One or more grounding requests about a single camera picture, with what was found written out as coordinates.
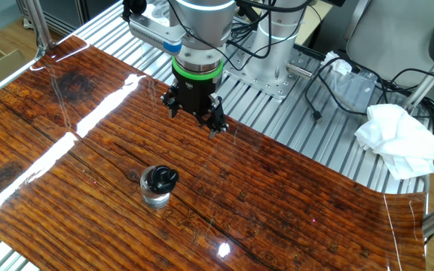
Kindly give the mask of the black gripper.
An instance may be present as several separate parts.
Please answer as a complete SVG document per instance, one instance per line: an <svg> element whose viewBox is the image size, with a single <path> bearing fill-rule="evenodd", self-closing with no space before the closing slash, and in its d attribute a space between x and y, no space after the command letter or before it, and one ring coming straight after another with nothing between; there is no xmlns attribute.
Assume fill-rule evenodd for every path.
<svg viewBox="0 0 434 271"><path fill-rule="evenodd" d="M222 73L192 74L184 71L173 71L174 82L168 91L160 97L162 104L168 109L170 118L174 118L179 110L205 117L203 125L209 129L209 138L226 132L226 122L222 107L222 98L216 90L222 82Z"/></svg>

